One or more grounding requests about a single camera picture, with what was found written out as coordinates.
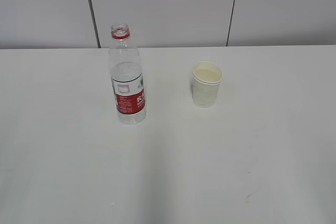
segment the table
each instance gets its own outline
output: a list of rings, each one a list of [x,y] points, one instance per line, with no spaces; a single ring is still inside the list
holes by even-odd
[[[0,50],[0,223],[335,223],[335,46],[140,53],[123,125],[107,49]],[[208,109],[199,60],[224,71]]]

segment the plastic water bottle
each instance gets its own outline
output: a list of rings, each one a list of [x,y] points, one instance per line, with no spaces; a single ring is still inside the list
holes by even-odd
[[[140,54],[127,24],[115,24],[111,29],[109,69],[118,117],[125,124],[136,124],[146,117]]]

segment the paper cup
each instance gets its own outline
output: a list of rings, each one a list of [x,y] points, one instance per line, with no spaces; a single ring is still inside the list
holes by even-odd
[[[220,81],[223,78],[222,69],[208,61],[200,61],[193,71],[193,101],[196,106],[207,108],[214,105]]]

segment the wall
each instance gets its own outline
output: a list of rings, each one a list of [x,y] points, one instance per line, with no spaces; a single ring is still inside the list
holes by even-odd
[[[140,47],[336,44],[335,0],[89,2],[0,0],[0,48],[108,47],[116,22]]]
[[[334,45],[335,0],[236,0],[229,46]]]
[[[0,0],[0,48],[96,47],[88,0]]]

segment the panel seam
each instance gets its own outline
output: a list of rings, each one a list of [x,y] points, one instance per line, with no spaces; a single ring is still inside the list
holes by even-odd
[[[226,46],[228,46],[228,44],[229,44],[229,38],[230,38],[230,32],[231,32],[231,25],[232,25],[233,12],[234,12],[234,10],[235,10],[235,4],[236,4],[236,0],[233,0],[233,3],[232,3],[232,10],[231,10],[231,17],[230,17],[229,31],[228,31],[228,33],[227,33],[227,39],[226,39]]]
[[[99,41],[98,30],[97,30],[96,18],[94,16],[94,11],[93,11],[92,0],[88,0],[88,2],[89,2],[89,7],[90,7],[90,13],[91,13],[91,18],[92,18],[92,23],[93,23],[94,35],[96,37],[97,47],[101,48],[100,41]]]

